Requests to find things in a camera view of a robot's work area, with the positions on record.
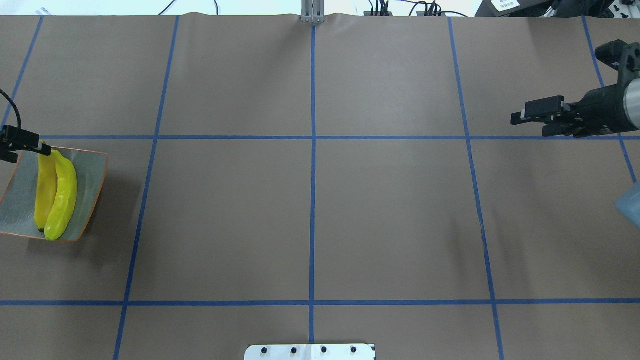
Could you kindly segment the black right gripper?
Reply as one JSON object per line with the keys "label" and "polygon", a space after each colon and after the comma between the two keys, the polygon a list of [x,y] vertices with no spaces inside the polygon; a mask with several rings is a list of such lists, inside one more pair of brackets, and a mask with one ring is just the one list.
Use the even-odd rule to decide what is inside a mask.
{"label": "black right gripper", "polygon": [[624,90],[620,85],[610,85],[588,91],[583,99],[571,103],[569,123],[549,123],[554,117],[562,116],[565,104],[564,96],[549,96],[525,103],[525,107],[510,116],[510,125],[526,123],[545,123],[542,137],[604,136],[631,132],[632,121],[624,109]]}

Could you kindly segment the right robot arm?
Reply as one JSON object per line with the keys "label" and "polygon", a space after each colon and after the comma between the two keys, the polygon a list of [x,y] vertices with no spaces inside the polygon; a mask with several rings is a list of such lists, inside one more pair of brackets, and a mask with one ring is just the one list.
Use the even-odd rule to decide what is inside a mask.
{"label": "right robot arm", "polygon": [[510,114],[510,125],[540,124],[541,136],[576,139],[612,138],[620,143],[633,180],[615,200],[615,209],[636,228],[639,208],[639,80],[588,91],[569,101],[561,95],[531,100]]}

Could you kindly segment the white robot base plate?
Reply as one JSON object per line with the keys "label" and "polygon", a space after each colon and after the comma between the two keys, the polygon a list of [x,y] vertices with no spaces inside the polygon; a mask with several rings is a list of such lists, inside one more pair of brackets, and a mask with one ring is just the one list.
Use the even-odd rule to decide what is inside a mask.
{"label": "white robot base plate", "polygon": [[245,360],[375,360],[374,344],[256,344],[247,347]]}

